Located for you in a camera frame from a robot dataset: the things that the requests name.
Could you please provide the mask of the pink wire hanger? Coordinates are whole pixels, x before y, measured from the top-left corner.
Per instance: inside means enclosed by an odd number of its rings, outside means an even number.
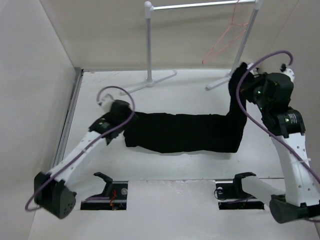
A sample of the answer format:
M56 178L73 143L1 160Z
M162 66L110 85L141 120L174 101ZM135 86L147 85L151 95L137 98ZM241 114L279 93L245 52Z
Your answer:
M211 50L209 50L207 54L202 58L202 65L208 64L215 57L217 57L219 54L221 54L227 48L229 48L240 37L242 37L244 33L246 33L247 26L249 25L249 23L236 21L236 12L239 2L240 1L238 0L233 8L233 13L229 26L226 28L226 30L220 36L220 38L214 43Z

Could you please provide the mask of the black trousers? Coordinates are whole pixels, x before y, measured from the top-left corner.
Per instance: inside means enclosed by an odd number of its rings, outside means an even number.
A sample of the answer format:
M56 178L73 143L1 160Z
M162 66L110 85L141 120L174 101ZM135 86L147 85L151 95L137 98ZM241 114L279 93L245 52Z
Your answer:
M230 105L226 115L136 112L124 128L125 145L161 154L236 153L247 123L247 116L242 111L246 108L246 99L236 96L236 89L247 67L242 62L229 80Z

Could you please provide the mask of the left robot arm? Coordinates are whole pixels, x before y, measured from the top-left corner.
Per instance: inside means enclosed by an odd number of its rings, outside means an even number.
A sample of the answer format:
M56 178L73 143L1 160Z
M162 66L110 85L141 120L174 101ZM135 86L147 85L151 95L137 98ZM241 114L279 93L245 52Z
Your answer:
M34 203L58 219L64 219L76 204L77 193L71 190L81 170L94 155L107 147L123 131L134 116L128 102L116 99L108 112L95 120L80 143L58 165L48 172L39 172L33 180Z

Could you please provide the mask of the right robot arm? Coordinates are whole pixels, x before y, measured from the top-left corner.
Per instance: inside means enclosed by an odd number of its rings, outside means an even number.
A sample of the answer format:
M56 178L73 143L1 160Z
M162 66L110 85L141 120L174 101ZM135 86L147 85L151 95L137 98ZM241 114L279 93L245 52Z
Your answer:
M285 190L263 182L252 172L237 174L231 190L238 198L250 195L267 205L279 224L310 221L320 215L320 193L315 186L320 179L310 169L303 117L290 107L293 78L284 73L263 73L250 81L245 78L243 75L237 87L237 97L258 107L262 120L258 127L276 148Z

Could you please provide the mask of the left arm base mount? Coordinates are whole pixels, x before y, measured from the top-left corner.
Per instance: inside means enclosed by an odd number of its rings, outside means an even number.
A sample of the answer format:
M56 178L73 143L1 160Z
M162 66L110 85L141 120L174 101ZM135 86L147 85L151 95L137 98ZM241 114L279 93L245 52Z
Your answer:
M114 181L106 183L103 191L83 200L81 211L125 211L128 198L127 181Z

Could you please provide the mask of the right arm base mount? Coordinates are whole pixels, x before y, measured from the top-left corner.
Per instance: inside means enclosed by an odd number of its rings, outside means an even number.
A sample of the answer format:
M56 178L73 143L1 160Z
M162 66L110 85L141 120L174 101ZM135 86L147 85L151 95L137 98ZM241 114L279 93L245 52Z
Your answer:
M265 204L248 193L236 190L232 180L215 181L214 197L219 210L264 210Z

